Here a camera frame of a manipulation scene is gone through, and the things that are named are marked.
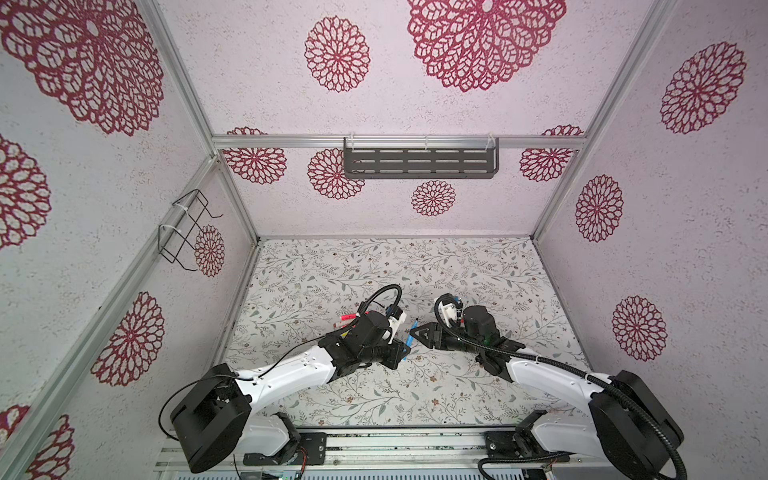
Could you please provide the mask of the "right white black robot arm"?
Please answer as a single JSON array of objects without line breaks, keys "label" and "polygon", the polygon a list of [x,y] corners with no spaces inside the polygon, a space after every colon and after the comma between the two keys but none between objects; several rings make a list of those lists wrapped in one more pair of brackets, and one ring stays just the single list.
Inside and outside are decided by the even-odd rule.
[{"label": "right white black robot arm", "polygon": [[590,373],[541,356],[502,336],[493,315],[481,305],[464,307],[443,296],[433,313],[434,321],[410,331],[420,344],[471,353],[490,375],[549,394],[584,414],[575,423],[549,412],[532,415],[523,431],[540,450],[524,447],[515,462],[583,455],[608,461],[628,479],[662,479],[666,466],[673,467],[674,478],[688,478],[679,452],[684,433],[638,375],[627,370]]}]

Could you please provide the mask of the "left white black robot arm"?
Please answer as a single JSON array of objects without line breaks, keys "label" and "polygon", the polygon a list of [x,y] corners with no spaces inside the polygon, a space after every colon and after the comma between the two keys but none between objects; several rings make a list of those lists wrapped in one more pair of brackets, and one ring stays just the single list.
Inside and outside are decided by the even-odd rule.
[{"label": "left white black robot arm", "polygon": [[406,319],[398,307],[385,314],[359,313],[344,332],[328,333],[305,352],[272,365],[211,368],[186,387],[170,414],[190,472],[206,472],[237,453],[273,465],[292,461],[299,453],[300,433],[286,414],[265,416],[263,409],[368,364],[396,369],[410,351],[395,337]]}]

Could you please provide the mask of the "blue highlighter pen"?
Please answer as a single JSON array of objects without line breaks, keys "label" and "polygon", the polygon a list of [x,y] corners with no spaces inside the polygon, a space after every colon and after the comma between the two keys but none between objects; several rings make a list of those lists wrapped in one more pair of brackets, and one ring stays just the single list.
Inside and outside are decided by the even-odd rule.
[{"label": "blue highlighter pen", "polygon": [[405,340],[406,351],[405,351],[405,353],[403,355],[402,361],[406,361],[407,360],[408,355],[412,351],[413,342],[414,342],[414,338],[412,336],[408,336],[407,339]]}]

